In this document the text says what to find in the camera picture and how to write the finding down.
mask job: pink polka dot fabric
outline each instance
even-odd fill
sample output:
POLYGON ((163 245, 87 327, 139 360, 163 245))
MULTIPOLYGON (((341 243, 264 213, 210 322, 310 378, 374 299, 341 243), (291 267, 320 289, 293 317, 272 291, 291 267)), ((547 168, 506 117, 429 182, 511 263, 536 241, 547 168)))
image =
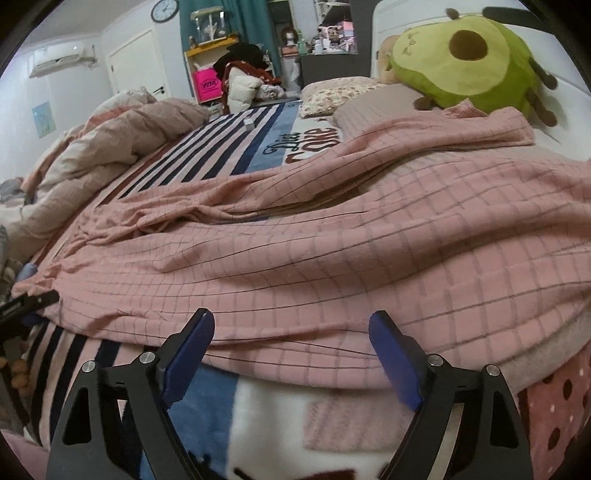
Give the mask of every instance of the pink polka dot fabric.
POLYGON ((586 425, 590 385, 591 343, 555 373, 519 394, 536 480, 552 477, 586 425))

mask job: floral pillow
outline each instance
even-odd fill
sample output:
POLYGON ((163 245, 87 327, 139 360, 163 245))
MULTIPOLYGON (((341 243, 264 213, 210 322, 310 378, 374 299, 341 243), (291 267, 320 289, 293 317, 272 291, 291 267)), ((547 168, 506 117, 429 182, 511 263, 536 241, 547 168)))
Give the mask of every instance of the floral pillow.
POLYGON ((306 118, 315 115, 332 115, 338 107, 344 105, 349 100, 382 87, 384 87, 383 84, 376 83, 340 86, 320 90, 304 100, 300 109, 300 116, 306 118))
POLYGON ((375 85, 378 81, 370 77, 341 77, 337 79, 322 80, 306 85, 301 91, 300 98, 303 102, 310 99, 315 93, 337 87, 354 87, 357 85, 375 85))

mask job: pink plaid blanket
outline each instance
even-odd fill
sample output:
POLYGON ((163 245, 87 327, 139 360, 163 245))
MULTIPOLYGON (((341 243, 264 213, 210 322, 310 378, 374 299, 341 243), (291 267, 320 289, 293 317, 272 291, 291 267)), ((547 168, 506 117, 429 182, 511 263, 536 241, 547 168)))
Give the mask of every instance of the pink plaid blanket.
POLYGON ((207 307, 206 361, 282 382, 386 386, 367 335, 378 309, 455 365, 501 363, 591 286, 591 167, 519 146, 532 139, 518 111, 465 102, 297 164, 149 189, 86 213, 16 291, 55 288, 52 321, 139 344, 207 307))

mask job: poster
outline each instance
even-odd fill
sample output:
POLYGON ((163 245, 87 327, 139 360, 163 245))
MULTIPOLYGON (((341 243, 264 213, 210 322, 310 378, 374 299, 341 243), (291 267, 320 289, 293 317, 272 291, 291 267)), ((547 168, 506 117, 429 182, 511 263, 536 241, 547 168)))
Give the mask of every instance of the poster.
POLYGON ((56 123, 53 120, 51 113, 51 105, 49 102, 42 103, 33 109, 33 118, 35 119, 35 126, 37 127, 37 135, 39 138, 46 137, 50 133, 56 131, 56 123))

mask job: clothes pile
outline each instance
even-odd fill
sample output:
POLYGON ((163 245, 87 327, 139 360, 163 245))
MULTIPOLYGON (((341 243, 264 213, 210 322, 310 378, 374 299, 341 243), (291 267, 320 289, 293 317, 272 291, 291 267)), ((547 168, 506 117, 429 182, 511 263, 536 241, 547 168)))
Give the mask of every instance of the clothes pile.
POLYGON ((281 79, 269 72, 271 66, 256 45, 241 42, 230 46, 213 68, 222 81, 224 113, 244 112, 257 100, 286 97, 281 79))

